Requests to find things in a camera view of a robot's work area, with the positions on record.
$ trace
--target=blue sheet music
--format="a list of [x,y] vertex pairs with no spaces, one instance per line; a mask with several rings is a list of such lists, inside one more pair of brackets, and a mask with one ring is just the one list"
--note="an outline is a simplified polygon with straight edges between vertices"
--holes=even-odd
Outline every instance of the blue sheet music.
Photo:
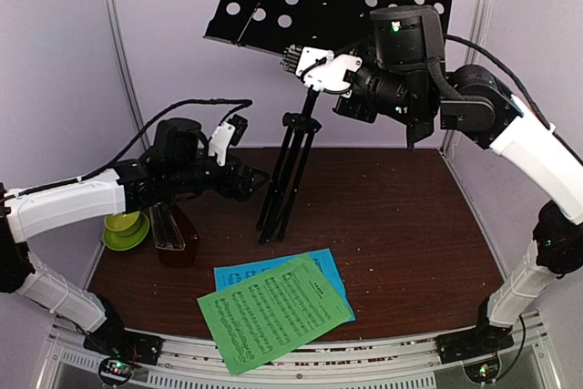
[[[320,268],[320,271],[322,271],[326,279],[332,284],[338,294],[343,297],[346,305],[348,305],[350,308],[351,312],[353,313],[353,318],[350,320],[350,322],[356,321],[353,308],[350,306],[348,297],[346,296],[346,289],[344,288],[343,280],[340,277],[340,273],[336,267],[336,262],[334,261],[334,257],[332,256],[330,250],[319,250],[308,253],[310,254],[310,257],[312,257],[312,260],[314,260],[316,265]],[[215,268],[215,286],[217,288],[217,292],[222,291],[223,289],[232,286],[233,284],[237,284],[238,282],[242,282],[243,280],[251,278],[258,273],[262,273],[264,271],[268,271],[271,268],[281,266],[283,263],[291,260],[294,257],[297,257],[297,255],[280,257],[279,259],[255,261],[254,263],[239,264],[236,266]]]

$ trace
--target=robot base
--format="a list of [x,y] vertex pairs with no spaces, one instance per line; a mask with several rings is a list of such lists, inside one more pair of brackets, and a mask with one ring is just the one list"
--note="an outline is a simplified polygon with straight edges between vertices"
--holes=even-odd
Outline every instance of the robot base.
[[496,327],[477,327],[462,332],[443,334],[435,338],[441,363],[475,359],[482,355],[505,350],[514,345],[510,331],[488,330]]
[[[121,354],[118,359],[128,362],[137,362],[143,364],[155,365],[158,363],[160,352],[162,351],[162,339],[151,334],[133,333],[126,331],[124,333],[126,339],[136,347],[126,353]],[[98,347],[95,342],[92,342],[87,337],[83,342],[83,348],[96,353],[103,353],[103,350]]]

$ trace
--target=wooden table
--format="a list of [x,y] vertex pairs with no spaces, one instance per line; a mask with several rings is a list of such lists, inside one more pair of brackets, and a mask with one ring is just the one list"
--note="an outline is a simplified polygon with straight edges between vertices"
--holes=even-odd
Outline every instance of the wooden table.
[[[270,171],[276,149],[240,149]],[[197,298],[213,268],[330,248],[356,312],[325,341],[427,333],[472,325],[502,279],[474,217],[435,150],[316,149],[284,242],[260,246],[255,222],[266,189],[246,203],[207,193],[182,205],[201,242],[195,266],[162,266],[151,240],[106,250],[91,291],[129,328],[210,338]]]

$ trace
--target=white wall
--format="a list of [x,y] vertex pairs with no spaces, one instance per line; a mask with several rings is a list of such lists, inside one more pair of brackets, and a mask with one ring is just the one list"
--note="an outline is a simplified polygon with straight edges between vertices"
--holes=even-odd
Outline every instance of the white wall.
[[[488,48],[527,85],[568,143],[583,154],[581,90],[583,0],[496,0]],[[548,201],[509,163],[465,139],[455,148],[455,170],[473,198],[505,269],[525,252],[540,208]],[[538,301],[557,348],[568,387],[580,388],[583,370],[583,275],[557,282]]]
[[[116,69],[103,0],[0,0],[0,180],[26,187],[83,174],[110,159],[133,129]],[[80,284],[101,221],[30,241],[50,266]],[[32,387],[51,318],[0,296],[2,387]]]
[[[242,144],[275,146],[281,143],[281,116],[299,111],[305,89],[281,70],[276,56],[204,40],[208,22],[219,0],[117,0],[120,22],[138,101],[144,119],[173,101],[189,97],[249,97],[255,105],[245,112],[251,121]],[[475,0],[454,0],[450,31],[468,36]],[[465,50],[455,47],[449,61],[458,66]],[[334,97],[322,95],[315,116],[324,128],[319,146],[404,145],[404,127],[388,118],[374,125],[332,113]],[[200,120],[210,133],[223,109],[188,108],[177,111]],[[424,143],[441,145],[441,133]]]

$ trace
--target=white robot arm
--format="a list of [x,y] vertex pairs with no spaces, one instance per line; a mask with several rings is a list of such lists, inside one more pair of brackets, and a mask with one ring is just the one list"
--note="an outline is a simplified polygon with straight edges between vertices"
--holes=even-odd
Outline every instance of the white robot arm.
[[225,198],[247,200],[267,174],[228,153],[246,126],[245,119],[234,116],[206,140],[198,122],[163,120],[154,146],[142,157],[116,162],[93,178],[9,191],[0,184],[0,292],[18,293],[67,318],[87,336],[86,344],[101,353],[131,360],[136,348],[143,363],[156,362],[159,338],[127,332],[107,298],[81,290],[51,270],[26,242],[70,223],[172,202],[181,193],[213,189]]
[[515,80],[531,107],[481,66],[445,73],[444,36],[431,6],[382,8],[372,11],[371,19],[373,56],[368,56],[371,46],[341,56],[291,46],[284,54],[284,69],[312,93],[341,95],[334,109],[341,116],[373,123],[382,114],[404,123],[410,148],[433,133],[440,109],[441,128],[461,131],[507,159],[552,199],[540,211],[527,254],[480,306],[476,327],[436,340],[443,363],[507,348],[513,343],[510,331],[528,305],[556,278],[583,266],[581,159],[533,109],[536,104],[519,79],[484,49],[445,36],[490,57]]

